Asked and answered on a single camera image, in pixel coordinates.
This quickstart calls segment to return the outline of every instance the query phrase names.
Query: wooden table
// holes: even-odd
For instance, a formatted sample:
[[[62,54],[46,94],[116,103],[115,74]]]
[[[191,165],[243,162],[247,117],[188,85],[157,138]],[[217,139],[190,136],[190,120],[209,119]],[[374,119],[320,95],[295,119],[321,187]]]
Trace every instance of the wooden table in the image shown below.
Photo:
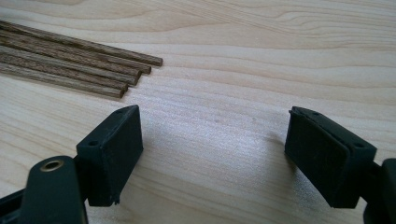
[[[0,196],[113,110],[139,105],[144,153],[91,223],[362,223],[287,160],[293,105],[396,157],[396,2],[2,1],[0,20],[163,57],[121,100],[0,76]]]

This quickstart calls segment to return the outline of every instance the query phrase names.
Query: screw hole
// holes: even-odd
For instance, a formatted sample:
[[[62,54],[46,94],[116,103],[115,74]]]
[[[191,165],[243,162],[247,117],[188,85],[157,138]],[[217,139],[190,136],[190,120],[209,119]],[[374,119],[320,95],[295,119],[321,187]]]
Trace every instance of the screw hole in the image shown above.
[[[44,164],[43,166],[41,166],[40,170],[42,172],[51,172],[51,171],[59,169],[63,165],[64,165],[63,161],[49,161],[46,164]]]
[[[97,146],[98,144],[99,144],[98,141],[91,141],[90,143],[88,143],[88,146],[94,147],[94,146]]]
[[[355,146],[355,147],[364,147],[364,145],[361,144],[361,143],[354,143],[353,146]]]

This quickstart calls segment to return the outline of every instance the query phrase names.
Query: stack of wooden sticks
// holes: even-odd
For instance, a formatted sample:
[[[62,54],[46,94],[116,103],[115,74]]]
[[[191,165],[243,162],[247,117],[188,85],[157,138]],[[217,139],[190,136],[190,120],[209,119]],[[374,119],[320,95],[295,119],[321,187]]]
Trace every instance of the stack of wooden sticks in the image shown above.
[[[122,97],[163,59],[0,21],[0,72]]]

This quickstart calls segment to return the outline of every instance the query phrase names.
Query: black bracket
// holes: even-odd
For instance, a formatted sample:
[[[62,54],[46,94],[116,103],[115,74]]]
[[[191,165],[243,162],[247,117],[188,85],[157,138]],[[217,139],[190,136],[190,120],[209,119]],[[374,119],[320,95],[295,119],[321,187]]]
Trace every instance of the black bracket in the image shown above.
[[[285,153],[329,206],[368,203],[364,222],[396,223],[396,159],[379,166],[376,148],[324,115],[294,106]]]
[[[48,158],[29,173],[26,188],[0,200],[0,223],[88,223],[90,206],[120,202],[143,151],[139,107],[113,112],[77,145],[77,156]]]

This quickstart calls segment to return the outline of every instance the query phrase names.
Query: wood strip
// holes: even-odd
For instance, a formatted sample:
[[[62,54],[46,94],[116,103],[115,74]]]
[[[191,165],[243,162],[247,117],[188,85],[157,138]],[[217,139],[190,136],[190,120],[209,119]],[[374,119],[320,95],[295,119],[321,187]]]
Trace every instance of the wood strip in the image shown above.
[[[62,59],[73,63],[81,63],[88,66],[93,66],[93,67],[109,70],[112,72],[122,73],[133,77],[141,76],[141,72],[139,70],[130,67],[117,65],[114,63],[105,63],[105,62],[97,61],[95,59],[85,58],[79,55],[62,52],[55,49],[48,49],[45,46],[39,46],[39,45],[27,43],[25,41],[17,41],[17,40],[5,38],[1,36],[1,34],[0,34],[0,45],[14,49],[29,51],[32,53],[41,54],[52,58]]]
[[[101,45],[97,43],[93,43],[86,40],[77,39],[74,37],[69,37],[65,35],[57,35],[54,33],[37,30],[34,28],[6,22],[0,21],[0,29],[8,30],[10,32],[19,33],[22,35],[29,35],[33,37],[37,37],[44,40],[49,40],[57,43],[61,43],[67,46],[71,46],[78,49],[85,49],[89,51],[95,51],[99,53],[104,53],[108,55],[112,55],[115,57],[120,57],[123,59],[134,60],[141,63],[152,64],[156,66],[163,65],[163,59],[150,56],[147,54],[137,53],[133,51],[129,51],[126,49],[117,49],[106,45]]]
[[[62,68],[59,66],[40,63],[40,62],[36,62],[36,61],[32,61],[32,60],[27,60],[27,59],[15,57],[13,55],[9,55],[6,53],[0,54],[0,63],[12,64],[15,66],[25,67],[25,68],[33,69],[33,70],[40,71],[40,72],[50,73],[50,74],[61,76],[61,77],[70,77],[73,79],[87,81],[87,82],[91,82],[94,84],[98,84],[98,85],[102,85],[102,86],[106,86],[106,87],[110,87],[110,88],[114,88],[114,89],[119,89],[122,91],[128,90],[128,85],[123,82],[118,82],[118,81],[111,80],[111,79],[104,78],[104,77],[90,76],[86,73],[82,73],[82,72],[79,72],[76,70]]]
[[[126,59],[122,59],[122,58],[118,58],[118,57],[114,57],[114,56],[107,55],[107,54],[102,54],[102,53],[98,53],[98,52],[94,52],[94,51],[88,51],[85,49],[76,49],[76,48],[73,48],[70,46],[54,43],[54,42],[47,41],[47,40],[42,40],[42,39],[31,37],[28,35],[14,34],[14,33],[8,32],[8,31],[0,30],[0,35],[3,37],[6,37],[6,38],[10,38],[12,40],[21,41],[24,43],[30,43],[30,44],[38,45],[41,47],[45,47],[46,49],[60,50],[63,52],[74,54],[74,55],[79,55],[79,56],[82,56],[85,58],[95,59],[97,61],[119,64],[119,65],[122,65],[125,67],[137,69],[137,70],[141,71],[142,73],[146,73],[146,74],[149,74],[151,72],[151,67],[149,65],[146,65],[143,63],[137,63],[134,61],[130,61],[130,60],[126,60]]]
[[[30,78],[33,80],[38,80],[49,84],[64,86],[81,91],[94,92],[111,97],[121,98],[122,95],[124,94],[124,91],[100,86],[97,84],[93,84],[91,82],[85,82],[68,77],[59,77],[56,75],[47,74],[28,68],[18,67],[7,63],[0,63],[0,72],[13,75],[16,77]]]
[[[34,54],[30,53],[27,51],[19,50],[19,49],[11,49],[5,46],[0,46],[0,53],[5,53],[9,55],[13,55],[19,58],[27,59],[27,60],[32,60],[36,62],[41,62],[41,63],[47,63],[55,66],[59,66],[62,68],[68,68],[72,70],[77,70],[83,73],[91,74],[93,76],[99,76],[99,77],[106,77],[108,79],[116,80],[119,82],[124,82],[129,85],[136,85],[139,77],[131,77],[128,75],[124,75],[121,73],[115,73],[95,67],[89,67],[83,64],[79,63],[70,63],[64,60],[59,60],[59,59],[54,59],[51,57],[46,57],[42,56],[39,54]]]

